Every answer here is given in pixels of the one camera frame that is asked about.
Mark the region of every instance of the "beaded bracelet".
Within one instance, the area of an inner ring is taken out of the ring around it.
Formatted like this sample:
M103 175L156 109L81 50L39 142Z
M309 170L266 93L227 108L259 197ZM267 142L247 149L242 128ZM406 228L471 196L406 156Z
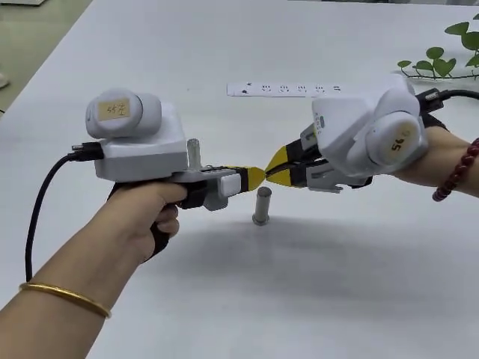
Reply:
M457 185L464 179L471 169L476 157L479 155L479 138L477 138L467 149L459 164L454 168L453 173L445 182L439 186L433 194L433 200L440 202L445 200Z

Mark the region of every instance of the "metal rod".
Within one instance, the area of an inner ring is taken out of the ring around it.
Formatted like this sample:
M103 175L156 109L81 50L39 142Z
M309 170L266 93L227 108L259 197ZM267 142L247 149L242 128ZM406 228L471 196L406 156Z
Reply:
M197 138L191 138L186 143L188 150L188 167L190 170L200 170L201 167L201 153L200 141Z
M257 226L264 226L269 221L269 202L271 200L271 189L260 187L256 195L256 208L253 214L253 223Z

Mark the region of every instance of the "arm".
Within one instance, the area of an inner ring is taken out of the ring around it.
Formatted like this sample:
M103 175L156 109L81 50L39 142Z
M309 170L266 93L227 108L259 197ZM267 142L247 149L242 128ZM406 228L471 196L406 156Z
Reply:
M438 126L429 127L426 131L430 143L428 153L394 175L406 182L436 187L452 173L470 143ZM465 180L460 183L457 191L479 197L479 159L476 160Z
M177 211L158 213L165 203L183 197L184 190L177 185L118 192L32 282L60 286L112 308L126 282L153 252L151 223L158 220L161 230L176 233ZM63 298L22 291L0 311L0 357L85 358L103 323L103 317Z

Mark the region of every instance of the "black cable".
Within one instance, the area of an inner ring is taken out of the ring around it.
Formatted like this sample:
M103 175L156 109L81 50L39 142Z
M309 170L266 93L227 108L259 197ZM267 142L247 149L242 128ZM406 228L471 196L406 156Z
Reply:
M469 99L479 99L479 92L470 90L444 90L439 93L439 98L442 101L450 99L451 97L468 97Z
M40 215L40 209L42 206L43 199L45 197L46 190L50 185L53 177L56 175L58 170L67 162L75 161L76 154L70 153L60 159L50 170L50 172L46 175L45 180L43 181L40 190L38 191L37 200L35 201L35 205L33 206L33 212L31 214L30 220L30 227L28 228L28 235L27 235L27 243L25 246L25 276L26 281L29 282L31 277L33 276L33 269L31 264L31 252L33 249L33 239L35 237L35 230L37 229L37 222L38 216Z
M43 199L45 197L46 190L50 185L53 177L56 175L58 170L67 162L84 162L84 161L93 161L97 159L103 159L103 149L99 142L87 142L80 146L74 146L73 152L69 153L65 157L61 158L46 175L45 180L38 191L37 200L33 207L33 212L31 214L30 227L28 228L27 242L25 245L25 276L26 281L29 282L33 277L33 265L31 263L31 252L33 251L33 240L35 237L35 230L37 229L38 217L40 215L40 209L42 206Z
M431 88L425 92L416 95L421 106L422 114L429 114L432 111L444 107L444 101L452 97L468 97L469 99L479 99L479 92L471 90L444 90Z

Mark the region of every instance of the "plug connector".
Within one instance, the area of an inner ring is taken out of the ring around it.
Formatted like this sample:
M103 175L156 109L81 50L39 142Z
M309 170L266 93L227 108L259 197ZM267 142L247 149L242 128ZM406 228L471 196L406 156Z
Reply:
M437 88L416 95L416 99L419 101L422 114L429 114L444 107L443 98Z
M77 162L95 161L105 158L100 142L84 142L83 144L72 146L72 151L70 155L73 157L73 161Z

